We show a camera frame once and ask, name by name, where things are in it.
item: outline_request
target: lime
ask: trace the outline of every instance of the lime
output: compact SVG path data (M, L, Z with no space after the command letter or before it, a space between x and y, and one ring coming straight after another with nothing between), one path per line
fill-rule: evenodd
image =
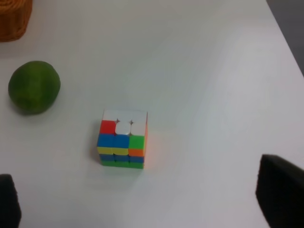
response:
M9 81L12 102L28 114L47 110L60 90L56 70L43 61L31 61L20 66Z

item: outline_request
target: puzzle cube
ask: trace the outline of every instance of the puzzle cube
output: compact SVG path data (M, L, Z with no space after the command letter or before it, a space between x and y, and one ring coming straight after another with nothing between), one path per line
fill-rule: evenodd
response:
M148 113L104 110L97 150L104 166L143 169Z

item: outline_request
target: table surface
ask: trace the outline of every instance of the table surface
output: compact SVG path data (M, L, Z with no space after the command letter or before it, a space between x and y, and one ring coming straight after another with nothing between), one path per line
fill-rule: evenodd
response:
M0 59L0 173L20 228L267 228L261 155L304 167L304 79L265 0L37 0ZM62 87L23 116L7 85L30 60ZM149 112L143 171L98 163L106 107Z

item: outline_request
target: green sticker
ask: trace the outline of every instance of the green sticker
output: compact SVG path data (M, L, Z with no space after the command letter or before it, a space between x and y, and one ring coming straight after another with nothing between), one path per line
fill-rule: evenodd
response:
M130 162L130 168L143 169L143 163Z
M129 167L129 162L128 161L125 161L125 162L124 161L118 161L118 162L116 161L115 166L116 167L126 167L127 168L127 167Z
M104 166L116 166L114 161L101 161L101 164Z
M144 149L144 136L130 136L130 149Z

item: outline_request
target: orange basket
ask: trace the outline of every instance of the orange basket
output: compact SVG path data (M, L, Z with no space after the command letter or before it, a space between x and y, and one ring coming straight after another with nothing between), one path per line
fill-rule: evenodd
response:
M33 0L0 0L0 42L19 39L25 33Z

